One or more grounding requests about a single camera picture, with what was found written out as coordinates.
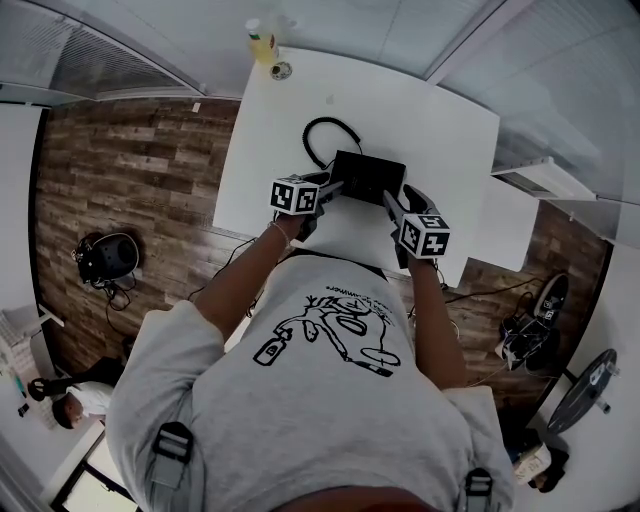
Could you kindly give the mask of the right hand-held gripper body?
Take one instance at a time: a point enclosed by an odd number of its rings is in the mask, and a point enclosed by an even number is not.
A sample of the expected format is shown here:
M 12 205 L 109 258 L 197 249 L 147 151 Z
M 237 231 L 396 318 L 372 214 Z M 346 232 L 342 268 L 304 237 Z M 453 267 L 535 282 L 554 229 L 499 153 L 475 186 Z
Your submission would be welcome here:
M 392 232 L 400 269 L 408 268 L 409 257 L 437 260 L 446 253 L 450 228 L 439 214 L 409 213 L 402 217 Z

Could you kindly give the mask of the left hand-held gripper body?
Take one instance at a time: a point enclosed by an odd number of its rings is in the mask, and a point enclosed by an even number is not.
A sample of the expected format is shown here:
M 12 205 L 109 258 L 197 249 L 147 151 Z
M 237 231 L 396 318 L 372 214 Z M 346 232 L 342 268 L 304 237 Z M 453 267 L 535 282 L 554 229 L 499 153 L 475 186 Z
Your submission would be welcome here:
M 303 175 L 290 175 L 272 181 L 269 206 L 278 214 L 287 214 L 303 220 L 296 239 L 306 241 L 317 227 L 322 213 L 319 190 L 323 184 L 302 180 Z

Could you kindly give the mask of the person's left forearm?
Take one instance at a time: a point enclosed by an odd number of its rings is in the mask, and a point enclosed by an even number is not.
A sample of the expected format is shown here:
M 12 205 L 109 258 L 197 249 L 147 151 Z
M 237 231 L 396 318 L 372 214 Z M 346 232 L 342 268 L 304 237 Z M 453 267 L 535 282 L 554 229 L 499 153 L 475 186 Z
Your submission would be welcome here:
M 303 220 L 280 215 L 199 293 L 195 307 L 227 341 L 300 232 Z

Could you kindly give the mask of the person's right forearm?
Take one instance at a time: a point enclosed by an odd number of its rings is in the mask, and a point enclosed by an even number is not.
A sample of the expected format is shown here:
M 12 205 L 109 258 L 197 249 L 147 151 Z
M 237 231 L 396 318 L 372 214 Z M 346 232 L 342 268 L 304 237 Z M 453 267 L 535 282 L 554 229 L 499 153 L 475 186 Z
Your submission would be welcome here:
M 415 306 L 415 354 L 418 369 L 440 390 L 463 388 L 466 366 L 448 315 L 435 267 L 408 259 Z

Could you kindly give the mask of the white table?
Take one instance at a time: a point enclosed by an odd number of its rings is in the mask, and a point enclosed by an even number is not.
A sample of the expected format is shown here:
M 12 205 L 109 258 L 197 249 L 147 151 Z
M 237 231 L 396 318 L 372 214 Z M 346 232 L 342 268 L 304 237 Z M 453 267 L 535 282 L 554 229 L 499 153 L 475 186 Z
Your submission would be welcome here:
M 244 91 L 217 196 L 215 227 L 249 237 L 272 219 L 272 181 L 314 171 L 314 159 L 352 150 L 404 164 L 450 227 L 438 265 L 461 280 L 496 147 L 496 114 L 443 88 L 371 63 L 285 48 L 292 75 L 255 66 Z

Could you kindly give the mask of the black sneaker with white label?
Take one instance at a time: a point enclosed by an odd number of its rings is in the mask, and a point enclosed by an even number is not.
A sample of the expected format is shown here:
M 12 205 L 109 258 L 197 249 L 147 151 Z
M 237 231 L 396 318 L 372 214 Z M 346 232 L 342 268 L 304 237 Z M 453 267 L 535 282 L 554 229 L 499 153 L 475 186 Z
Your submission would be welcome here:
M 556 323 L 569 291 L 566 273 L 553 276 L 544 286 L 533 309 L 534 318 L 545 327 Z

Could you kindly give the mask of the yellow drink bottle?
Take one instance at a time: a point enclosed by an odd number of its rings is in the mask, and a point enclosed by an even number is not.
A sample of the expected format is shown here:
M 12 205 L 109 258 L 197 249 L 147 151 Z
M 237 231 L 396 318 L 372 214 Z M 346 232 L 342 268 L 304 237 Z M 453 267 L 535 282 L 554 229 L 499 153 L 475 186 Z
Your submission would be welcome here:
M 258 63 L 273 66 L 279 61 L 279 48 L 274 33 L 260 19 L 246 21 L 249 47 Z

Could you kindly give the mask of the louvered panel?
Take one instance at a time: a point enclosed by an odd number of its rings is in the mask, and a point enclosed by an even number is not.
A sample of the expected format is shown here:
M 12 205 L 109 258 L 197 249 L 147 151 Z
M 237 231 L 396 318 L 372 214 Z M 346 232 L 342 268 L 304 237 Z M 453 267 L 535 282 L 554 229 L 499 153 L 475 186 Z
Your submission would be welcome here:
M 96 99 L 100 94 L 133 89 L 176 89 L 184 86 L 129 49 L 91 32 L 71 27 L 62 46 L 50 88 Z

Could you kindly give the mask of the grey printed t-shirt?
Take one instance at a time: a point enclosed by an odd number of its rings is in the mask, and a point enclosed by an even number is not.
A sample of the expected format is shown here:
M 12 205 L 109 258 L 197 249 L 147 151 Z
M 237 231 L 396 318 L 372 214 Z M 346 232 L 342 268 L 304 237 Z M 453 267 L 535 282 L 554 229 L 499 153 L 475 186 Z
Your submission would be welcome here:
M 142 323 L 106 416 L 144 512 L 268 512 L 336 487 L 395 487 L 462 512 L 468 474 L 511 512 L 514 473 L 487 387 L 440 390 L 380 276 L 299 255 L 271 273 L 239 343 L 188 301 Z

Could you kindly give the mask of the cardboard box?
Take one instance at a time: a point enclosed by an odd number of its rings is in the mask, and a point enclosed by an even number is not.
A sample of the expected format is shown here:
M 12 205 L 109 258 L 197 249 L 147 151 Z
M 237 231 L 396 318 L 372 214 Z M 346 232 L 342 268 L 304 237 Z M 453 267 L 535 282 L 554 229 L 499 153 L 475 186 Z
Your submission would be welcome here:
M 545 443 L 538 444 L 522 453 L 513 463 L 516 482 L 525 485 L 543 473 L 552 463 L 552 455 Z

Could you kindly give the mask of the black office chair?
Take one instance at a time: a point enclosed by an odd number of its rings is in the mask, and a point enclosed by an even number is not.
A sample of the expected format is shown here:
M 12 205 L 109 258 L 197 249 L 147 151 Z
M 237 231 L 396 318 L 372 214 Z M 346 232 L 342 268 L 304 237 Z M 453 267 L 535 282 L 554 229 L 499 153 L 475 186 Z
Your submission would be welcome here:
M 125 366 L 120 359 L 102 357 L 88 370 L 71 377 L 56 380 L 34 379 L 27 385 L 27 391 L 33 400 L 41 402 L 46 397 L 65 394 L 68 387 L 76 384 L 96 382 L 115 387 L 124 369 Z

